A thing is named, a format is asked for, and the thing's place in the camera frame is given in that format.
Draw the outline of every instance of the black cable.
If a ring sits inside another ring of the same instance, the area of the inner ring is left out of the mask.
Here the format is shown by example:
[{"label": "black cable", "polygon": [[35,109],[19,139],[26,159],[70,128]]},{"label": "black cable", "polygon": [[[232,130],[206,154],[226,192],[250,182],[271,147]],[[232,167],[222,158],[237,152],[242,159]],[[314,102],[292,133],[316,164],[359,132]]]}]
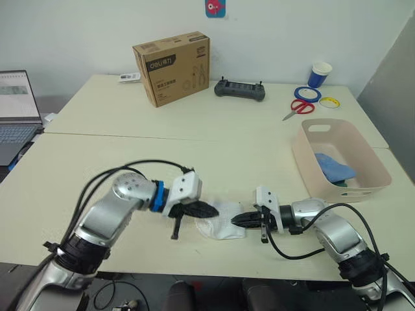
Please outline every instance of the black cable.
[{"label": "black cable", "polygon": [[225,281],[225,279],[226,279],[226,277],[222,277],[222,280],[220,280],[220,282],[218,283],[218,285],[213,289],[214,292],[216,292],[220,288],[220,286]]},{"label": "black cable", "polygon": [[141,294],[141,296],[143,296],[143,299],[144,299],[145,305],[147,307],[147,310],[150,311],[150,305],[148,304],[147,298],[145,297],[143,291],[140,290],[137,285],[135,285],[133,283],[130,283],[130,282],[126,282],[126,281],[115,281],[115,283],[127,284],[127,285],[130,285],[130,286],[134,287]]},{"label": "black cable", "polygon": [[134,277],[134,273],[129,273],[129,274],[130,274],[130,276],[131,276],[131,278],[132,278],[133,280],[137,280],[137,281],[141,280],[141,279],[136,279],[136,278]]},{"label": "black cable", "polygon": [[[364,227],[366,228],[368,234],[369,234],[369,238],[370,238],[370,242],[372,243],[373,249],[375,250],[375,254],[377,259],[379,260],[380,263],[386,264],[386,261],[383,259],[383,257],[381,256],[380,252],[379,252],[379,248],[377,247],[376,241],[375,241],[375,237],[374,234],[372,233],[372,230],[369,227],[368,222],[366,221],[366,219],[364,219],[363,215],[356,210],[353,206],[351,206],[350,204],[347,203],[336,203],[333,205],[330,205],[324,209],[322,209],[304,228],[303,228],[303,232],[305,230],[308,230],[317,220],[320,216],[322,216],[325,212],[327,212],[330,209],[334,209],[335,207],[338,206],[344,206],[347,207],[348,209],[351,209],[362,221]],[[387,275],[387,271],[385,266],[382,267],[382,292],[381,292],[381,299],[379,300],[379,304],[377,306],[377,311],[382,311],[383,307],[385,306],[385,301],[386,301],[386,292],[387,292],[387,282],[388,282],[388,275]]]},{"label": "black cable", "polygon": [[404,277],[402,273],[397,271],[396,268],[393,267],[393,265],[391,265],[389,262],[385,261],[385,264],[403,281],[403,284],[405,284],[405,286],[408,288],[411,294],[415,295],[415,286],[412,285],[411,282],[406,277]]},{"label": "black cable", "polygon": [[264,221],[265,221],[265,229],[267,230],[268,239],[270,240],[272,247],[277,251],[277,253],[280,256],[284,257],[285,259],[289,259],[289,260],[300,260],[300,259],[304,259],[304,258],[308,258],[308,257],[314,256],[314,255],[319,254],[319,253],[321,253],[321,252],[324,251],[324,248],[320,248],[320,249],[317,249],[315,251],[312,251],[312,252],[310,252],[308,254],[304,254],[304,255],[300,255],[300,256],[290,256],[290,255],[284,254],[282,252],[282,250],[280,250],[277,247],[277,244],[275,243],[274,239],[272,238],[271,230],[269,228],[269,214],[265,214],[264,216],[265,216],[265,219],[264,219]]},{"label": "black cable", "polygon": [[[108,300],[108,302],[103,305],[103,306],[97,306],[97,298],[99,296],[99,294],[107,287],[109,287],[109,285],[112,285],[112,293],[111,293],[111,297],[110,300]],[[109,282],[107,284],[105,284],[103,287],[101,287],[99,290],[97,290],[97,292],[95,294],[93,294],[94,298],[93,298],[93,307],[96,310],[104,310],[105,308],[107,308],[114,300],[115,297],[115,281]]]},{"label": "black cable", "polygon": [[382,311],[385,307],[386,303],[386,292],[388,290],[388,272],[385,266],[382,266],[382,292],[381,292],[381,300],[379,300],[379,304],[377,305],[377,311]]},{"label": "black cable", "polygon": [[174,167],[178,167],[184,174],[191,171],[190,168],[184,167],[183,165],[180,165],[178,163],[175,163],[175,162],[172,162],[172,161],[160,160],[160,159],[139,160],[139,161],[126,163],[126,164],[124,164],[124,166],[125,167],[131,167],[132,165],[143,164],[143,163],[162,163],[162,164],[172,165]]},{"label": "black cable", "polygon": [[[145,296],[145,294],[143,293],[143,291],[142,290],[140,290],[139,289],[139,287],[138,286],[136,286],[135,284],[133,284],[133,283],[131,283],[131,282],[126,282],[126,281],[112,281],[112,282],[109,282],[109,283],[107,283],[107,284],[105,284],[103,287],[101,287],[101,288],[99,288],[96,292],[95,292],[95,294],[93,294],[92,295],[92,297],[94,297],[94,299],[93,299],[93,307],[96,309],[96,310],[104,310],[105,308],[108,308],[108,306],[113,302],[113,300],[114,300],[114,297],[115,297],[115,285],[116,284],[127,284],[127,285],[130,285],[130,286],[132,286],[132,287],[134,287],[139,293],[140,293],[140,295],[143,297],[143,299],[144,299],[144,302],[145,302],[145,304],[146,304],[146,307],[147,307],[147,310],[148,311],[150,311],[150,305],[148,304],[148,301],[147,301],[147,297]],[[112,293],[111,293],[111,298],[110,298],[110,300],[104,305],[104,306],[102,306],[102,307],[98,307],[97,306],[97,297],[98,297],[98,295],[105,289],[105,288],[107,288],[107,287],[109,287],[109,285],[113,285],[113,290],[112,290]]]},{"label": "black cable", "polygon": [[[95,193],[95,191],[98,189],[98,187],[100,186],[100,185],[102,185],[102,183],[105,181],[105,180],[107,180],[110,176],[112,176],[114,173],[116,173],[116,172],[118,172],[118,171],[120,171],[120,170],[131,170],[132,172],[135,172],[135,173],[137,173],[137,174],[140,174],[140,175],[142,175],[144,178],[145,178],[145,176],[144,176],[144,174],[143,173],[141,173],[139,170],[136,170],[136,169],[134,169],[134,168],[131,168],[131,167],[126,167],[126,166],[122,166],[122,167],[117,167],[117,168],[111,168],[111,169],[109,169],[109,170],[105,170],[104,172],[101,172],[100,174],[98,174],[98,175],[96,175],[95,177],[93,177],[91,180],[89,180],[88,181],[88,183],[84,186],[84,188],[82,189],[82,192],[81,192],[81,194],[80,194],[80,196],[79,196],[79,198],[78,198],[78,201],[77,201],[77,205],[76,205],[76,207],[75,207],[75,210],[74,210],[74,212],[73,212],[73,215],[72,215],[72,219],[71,219],[71,221],[70,221],[70,223],[69,223],[69,226],[68,226],[68,228],[66,229],[66,232],[65,232],[65,234],[64,234],[64,236],[63,236],[63,238],[62,238],[62,240],[61,240],[61,245],[63,244],[63,243],[65,243],[66,242],[66,240],[69,238],[69,236],[70,236],[70,234],[72,233],[72,231],[74,230],[74,228],[75,228],[75,226],[76,226],[76,224],[77,224],[77,222],[78,222],[78,220],[79,220],[79,217],[80,217],[80,215],[82,214],[82,212],[84,211],[84,209],[85,209],[85,206],[86,206],[86,204],[89,202],[89,199],[93,196],[93,194]],[[97,185],[93,188],[93,190],[89,193],[89,195],[88,195],[88,197],[87,197],[87,199],[86,199],[86,201],[84,201],[84,203],[82,203],[82,200],[84,199],[84,196],[85,196],[85,193],[86,193],[86,191],[88,190],[88,188],[92,185],[92,183],[95,181],[95,180],[97,180],[97,179],[99,179],[100,177],[102,177],[102,176],[104,176],[98,183],[97,183]]]},{"label": "black cable", "polygon": [[93,193],[99,187],[98,186],[98,187],[94,188],[90,192],[90,194],[88,195],[88,199],[87,199],[88,201],[86,201],[85,204],[82,204],[82,200],[83,200],[83,198],[85,196],[86,191],[88,190],[88,188],[91,186],[91,184],[95,180],[97,180],[98,178],[100,178],[101,176],[106,175],[106,174],[107,174],[107,176],[105,177],[105,179],[107,179],[109,176],[113,175],[114,173],[118,172],[119,170],[132,170],[133,172],[136,172],[136,173],[142,175],[145,178],[145,176],[140,171],[138,171],[138,170],[136,170],[134,168],[129,167],[129,166],[132,166],[132,165],[143,164],[143,163],[162,163],[162,164],[166,164],[166,165],[172,165],[174,167],[178,167],[184,174],[191,171],[191,169],[189,169],[187,167],[184,167],[183,165],[180,165],[178,163],[172,162],[172,161],[166,161],[166,160],[160,160],[160,159],[145,159],[145,160],[139,160],[139,161],[129,162],[129,163],[126,163],[125,165],[123,165],[121,167],[111,168],[109,170],[106,170],[104,172],[101,172],[100,174],[98,174],[94,178],[92,178],[85,185],[85,187],[82,189],[82,192],[81,192],[81,194],[80,194],[80,196],[78,198],[78,202],[77,202],[77,205],[75,207],[74,213],[72,215],[72,219],[71,219],[71,221],[69,223],[69,226],[68,226],[68,228],[67,228],[67,230],[66,230],[66,232],[65,232],[65,234],[64,234],[64,236],[63,236],[60,244],[62,245],[63,243],[65,243],[67,241],[67,239],[69,238],[70,234],[74,230],[74,228],[75,228],[75,226],[76,226],[76,224],[77,224],[77,222],[79,220],[80,215],[82,214],[83,210],[85,209],[86,204],[88,203],[89,199],[92,197]]},{"label": "black cable", "polygon": [[364,219],[364,217],[363,217],[363,215],[358,211],[358,210],[356,210],[353,206],[351,206],[350,204],[347,204],[347,203],[336,203],[336,204],[333,204],[333,205],[330,205],[330,206],[328,206],[328,207],[326,207],[326,208],[324,208],[324,209],[322,209],[304,228],[303,228],[303,232],[304,231],[306,231],[306,230],[308,230],[317,220],[318,220],[318,218],[320,217],[320,216],[322,216],[325,212],[327,212],[328,210],[330,210],[330,209],[334,209],[335,207],[338,207],[338,206],[344,206],[344,207],[347,207],[347,208],[349,208],[349,209],[351,209],[360,219],[361,219],[361,221],[362,221],[362,223],[363,223],[363,225],[364,225],[364,227],[366,228],[366,230],[367,230],[367,232],[368,232],[368,234],[369,234],[369,238],[370,238],[370,242],[372,243],[372,245],[373,245],[373,249],[374,249],[374,251],[375,251],[375,254],[377,255],[377,257],[379,258],[379,259],[382,259],[382,257],[381,257],[381,254],[380,254],[380,252],[379,252],[379,248],[377,247],[377,244],[376,244],[376,241],[375,241],[375,237],[374,237],[374,234],[372,233],[372,230],[370,229],[370,227],[369,227],[369,224],[368,224],[368,222],[366,221],[366,219]]}]

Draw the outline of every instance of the laptop screen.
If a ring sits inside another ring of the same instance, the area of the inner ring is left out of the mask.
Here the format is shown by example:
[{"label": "laptop screen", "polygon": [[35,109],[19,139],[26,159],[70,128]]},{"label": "laptop screen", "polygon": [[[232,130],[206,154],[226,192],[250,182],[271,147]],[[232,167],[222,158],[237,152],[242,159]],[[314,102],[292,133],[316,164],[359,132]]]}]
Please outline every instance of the laptop screen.
[{"label": "laptop screen", "polygon": [[40,122],[26,71],[0,71],[0,123]]}]

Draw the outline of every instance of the yellow tape roll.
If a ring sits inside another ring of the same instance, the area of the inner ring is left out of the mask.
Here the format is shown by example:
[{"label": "yellow tape roll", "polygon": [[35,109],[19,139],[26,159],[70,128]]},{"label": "yellow tape roll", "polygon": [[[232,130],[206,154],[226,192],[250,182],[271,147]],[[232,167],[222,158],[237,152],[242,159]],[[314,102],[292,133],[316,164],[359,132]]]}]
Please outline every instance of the yellow tape roll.
[{"label": "yellow tape roll", "polygon": [[338,108],[340,107],[340,102],[333,97],[323,97],[319,100],[320,105],[326,108]]}]

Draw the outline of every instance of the printed logo on box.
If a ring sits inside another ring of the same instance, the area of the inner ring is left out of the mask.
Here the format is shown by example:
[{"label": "printed logo on box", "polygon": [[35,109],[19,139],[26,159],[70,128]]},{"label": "printed logo on box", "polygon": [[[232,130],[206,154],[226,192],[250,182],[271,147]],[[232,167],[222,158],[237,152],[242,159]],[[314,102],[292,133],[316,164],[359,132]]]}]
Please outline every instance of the printed logo on box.
[{"label": "printed logo on box", "polygon": [[154,71],[157,69],[161,69],[167,66],[171,66],[176,61],[176,55],[169,55],[163,58],[158,58],[157,60],[152,60],[149,62],[146,62],[145,65],[147,67],[147,71]]}]

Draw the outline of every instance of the sticker on wall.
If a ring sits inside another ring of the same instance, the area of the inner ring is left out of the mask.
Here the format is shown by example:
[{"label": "sticker on wall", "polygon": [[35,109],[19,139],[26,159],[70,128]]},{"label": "sticker on wall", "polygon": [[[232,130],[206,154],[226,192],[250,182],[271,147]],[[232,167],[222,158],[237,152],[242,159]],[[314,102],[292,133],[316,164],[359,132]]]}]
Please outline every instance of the sticker on wall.
[{"label": "sticker on wall", "polygon": [[225,17],[226,0],[205,0],[207,17]]}]

